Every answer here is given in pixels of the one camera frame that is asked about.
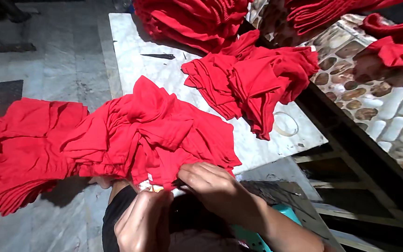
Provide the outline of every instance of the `hand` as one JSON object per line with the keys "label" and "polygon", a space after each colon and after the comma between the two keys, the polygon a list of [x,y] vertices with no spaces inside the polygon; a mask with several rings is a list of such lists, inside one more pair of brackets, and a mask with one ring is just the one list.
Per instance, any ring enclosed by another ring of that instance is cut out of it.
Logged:
{"label": "hand", "polygon": [[120,252],[168,251],[171,192],[140,192],[115,224]]}
{"label": "hand", "polygon": [[249,193],[224,169],[208,163],[184,164],[178,172],[210,212],[230,224],[241,225],[254,232],[263,232],[266,202]]}

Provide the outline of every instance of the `pile of red clothing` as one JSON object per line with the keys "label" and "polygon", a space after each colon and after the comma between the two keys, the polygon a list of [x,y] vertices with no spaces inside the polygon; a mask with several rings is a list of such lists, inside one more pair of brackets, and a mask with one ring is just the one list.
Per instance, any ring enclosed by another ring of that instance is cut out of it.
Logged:
{"label": "pile of red clothing", "polygon": [[289,14],[287,21],[293,24],[298,35],[334,22],[350,12],[386,8],[403,0],[285,0]]}
{"label": "pile of red clothing", "polygon": [[213,51],[236,40],[237,30],[252,0],[135,0],[135,14],[153,39],[173,39]]}
{"label": "pile of red clothing", "polygon": [[185,85],[197,88],[207,103],[225,119],[244,113],[251,131],[270,140],[273,110],[279,101],[293,101],[319,70],[310,47],[266,49],[255,47],[259,31],[243,34],[219,53],[181,66]]}
{"label": "pile of red clothing", "polygon": [[22,98],[0,117],[0,213],[5,216],[77,173],[59,147],[88,115],[81,103]]}
{"label": "pile of red clothing", "polygon": [[378,40],[367,49],[375,51],[385,66],[403,66],[403,24],[389,26],[381,23],[379,14],[370,14],[361,28]]}
{"label": "pile of red clothing", "polygon": [[86,117],[61,150],[80,176],[149,179],[171,189],[181,165],[206,161],[231,172],[233,126],[180,101],[141,76],[133,94],[106,102]]}

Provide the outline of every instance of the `floor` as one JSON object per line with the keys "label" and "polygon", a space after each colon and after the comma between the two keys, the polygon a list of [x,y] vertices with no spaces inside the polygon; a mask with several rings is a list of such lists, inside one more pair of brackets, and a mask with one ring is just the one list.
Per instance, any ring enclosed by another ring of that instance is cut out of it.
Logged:
{"label": "floor", "polygon": [[[113,49],[111,0],[19,3],[37,9],[25,24],[0,22],[3,44],[31,42],[37,51],[0,53],[0,82],[24,80],[22,96],[78,101],[92,112],[122,95]],[[110,190],[69,178],[51,193],[0,216],[0,252],[101,252]]]}

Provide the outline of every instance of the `stack of red t-shirts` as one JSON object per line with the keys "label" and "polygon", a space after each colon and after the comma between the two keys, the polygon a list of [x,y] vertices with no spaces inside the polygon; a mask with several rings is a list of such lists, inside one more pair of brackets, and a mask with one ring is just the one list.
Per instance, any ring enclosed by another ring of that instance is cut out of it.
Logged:
{"label": "stack of red t-shirts", "polygon": [[133,94],[106,102],[72,131],[61,149],[80,176],[109,175],[171,189],[181,165],[206,161],[231,172],[233,126],[180,101],[141,76]]}
{"label": "stack of red t-shirts", "polygon": [[403,0],[285,0],[289,14],[287,21],[293,23],[298,35],[328,24],[350,12],[385,8],[402,3]]}
{"label": "stack of red t-shirts", "polygon": [[81,103],[22,98],[0,117],[0,213],[14,213],[77,172],[59,147],[88,115]]}
{"label": "stack of red t-shirts", "polygon": [[251,131],[270,140],[276,103],[293,101],[319,67],[310,47],[257,48],[258,37],[257,30],[245,33],[220,53],[185,63],[181,69],[189,75],[184,84],[197,88],[221,116],[229,120],[244,112]]}
{"label": "stack of red t-shirts", "polygon": [[133,6],[153,39],[170,38],[208,53],[225,41],[236,40],[249,2],[135,0]]}
{"label": "stack of red t-shirts", "polygon": [[403,66],[403,24],[384,25],[381,18],[373,13],[363,20],[361,27],[378,39],[367,49],[376,51],[385,66]]}

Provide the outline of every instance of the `marble surface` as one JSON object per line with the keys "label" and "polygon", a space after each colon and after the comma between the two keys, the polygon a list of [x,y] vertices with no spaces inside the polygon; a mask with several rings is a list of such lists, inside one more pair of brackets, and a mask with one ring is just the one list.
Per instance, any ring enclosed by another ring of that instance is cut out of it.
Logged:
{"label": "marble surface", "polygon": [[[199,58],[197,52],[182,45],[167,46],[151,42],[140,22],[131,14],[110,13],[109,18],[123,94],[132,93],[134,83],[144,75],[168,93],[175,93],[178,99],[219,116],[195,88],[183,84],[187,75],[181,72],[181,65]],[[166,60],[140,55],[148,53],[170,53],[176,58]],[[286,137],[272,131],[270,141],[259,140],[250,132],[250,126],[243,118],[227,121],[234,126],[234,151],[243,163],[234,168],[235,174],[327,143],[327,139],[294,102],[288,105],[278,103],[275,108],[277,111],[285,112],[295,119],[299,125],[298,134]]]}

